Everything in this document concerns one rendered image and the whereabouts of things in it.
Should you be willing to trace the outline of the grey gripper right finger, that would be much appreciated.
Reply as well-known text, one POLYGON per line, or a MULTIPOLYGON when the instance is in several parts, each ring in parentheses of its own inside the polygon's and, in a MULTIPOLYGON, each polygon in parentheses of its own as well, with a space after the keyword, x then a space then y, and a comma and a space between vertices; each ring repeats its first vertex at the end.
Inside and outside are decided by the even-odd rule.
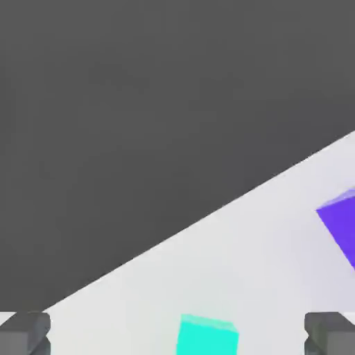
POLYGON ((341 313, 307 313, 304 329, 304 355, 355 355, 355 324, 341 313))

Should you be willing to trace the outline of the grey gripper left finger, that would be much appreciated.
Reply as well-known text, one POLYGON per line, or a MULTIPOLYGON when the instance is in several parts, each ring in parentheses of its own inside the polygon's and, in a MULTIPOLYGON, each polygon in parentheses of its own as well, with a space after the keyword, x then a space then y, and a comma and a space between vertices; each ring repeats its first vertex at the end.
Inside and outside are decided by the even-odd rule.
POLYGON ((48 313, 15 313, 0 325, 0 355, 51 355, 50 329, 48 313))

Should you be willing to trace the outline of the small cyan cube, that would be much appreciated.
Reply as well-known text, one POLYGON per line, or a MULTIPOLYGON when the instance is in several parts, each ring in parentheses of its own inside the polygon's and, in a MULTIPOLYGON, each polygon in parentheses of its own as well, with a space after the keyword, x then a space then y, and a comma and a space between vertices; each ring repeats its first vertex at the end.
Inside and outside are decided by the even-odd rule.
POLYGON ((175 355, 237 355, 238 343, 232 322, 184 314, 175 355))

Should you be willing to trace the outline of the large purple box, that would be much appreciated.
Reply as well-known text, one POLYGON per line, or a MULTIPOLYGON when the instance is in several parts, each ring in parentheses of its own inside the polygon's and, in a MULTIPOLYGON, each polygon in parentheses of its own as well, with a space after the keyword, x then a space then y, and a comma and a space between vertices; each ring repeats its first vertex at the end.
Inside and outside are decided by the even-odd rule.
POLYGON ((326 202, 316 212, 355 270, 355 188, 326 202))

